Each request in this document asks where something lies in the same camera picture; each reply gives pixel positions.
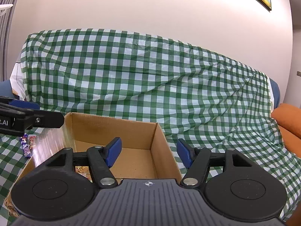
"white wall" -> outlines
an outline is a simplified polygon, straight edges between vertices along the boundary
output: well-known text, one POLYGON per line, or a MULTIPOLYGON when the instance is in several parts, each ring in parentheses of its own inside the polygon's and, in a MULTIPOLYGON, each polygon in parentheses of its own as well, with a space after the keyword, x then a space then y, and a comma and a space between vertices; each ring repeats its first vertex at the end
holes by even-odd
POLYGON ((293 30, 292 65, 284 98, 285 103, 301 108, 301 77, 297 71, 301 71, 301 29, 293 30))
POLYGON ((181 40, 263 71, 287 87, 292 53, 289 0, 18 0, 7 68, 30 33, 62 28, 112 28, 181 40))

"cardboard box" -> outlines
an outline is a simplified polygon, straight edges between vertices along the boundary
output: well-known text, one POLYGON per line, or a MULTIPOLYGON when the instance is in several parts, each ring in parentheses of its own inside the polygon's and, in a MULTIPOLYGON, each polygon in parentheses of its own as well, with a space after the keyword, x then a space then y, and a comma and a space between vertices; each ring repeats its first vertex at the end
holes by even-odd
MULTIPOLYGON (((68 113, 62 127, 69 137, 68 144, 74 152, 83 152, 96 145, 107 145, 113 138, 120 137, 122 151, 110 169, 115 178, 136 179, 182 179, 174 156, 164 133, 157 123, 129 121, 110 117, 68 113)), ((17 181, 35 168, 31 158, 17 181)), ((10 214, 17 216, 11 203, 10 192, 5 199, 10 214)))

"candy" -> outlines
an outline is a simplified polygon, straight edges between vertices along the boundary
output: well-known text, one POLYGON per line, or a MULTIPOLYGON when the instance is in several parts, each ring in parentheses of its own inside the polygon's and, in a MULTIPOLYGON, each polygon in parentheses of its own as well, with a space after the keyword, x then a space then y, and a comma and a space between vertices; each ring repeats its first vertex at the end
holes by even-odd
POLYGON ((27 137, 28 135, 24 134, 24 136, 20 139, 20 141, 24 151, 24 157, 31 157, 33 154, 31 153, 30 146, 27 143, 27 137))

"green and white checkered cloth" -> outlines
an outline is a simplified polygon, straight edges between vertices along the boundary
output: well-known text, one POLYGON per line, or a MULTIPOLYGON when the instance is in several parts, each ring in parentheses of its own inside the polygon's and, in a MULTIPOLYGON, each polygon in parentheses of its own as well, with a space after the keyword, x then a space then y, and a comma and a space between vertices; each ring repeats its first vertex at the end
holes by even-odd
MULTIPOLYGON (((267 76, 249 66, 158 36, 67 29, 29 35, 21 67, 27 100, 41 109, 158 122, 183 175, 178 138, 213 152, 235 148, 286 187, 282 219, 300 200, 300 159, 285 149, 270 117, 267 76)), ((10 146, 7 155, 18 154, 20 165, 12 164, 3 196, 25 163, 17 141, 4 139, 1 149, 10 146)), ((221 172, 215 167, 210 176, 221 172)))

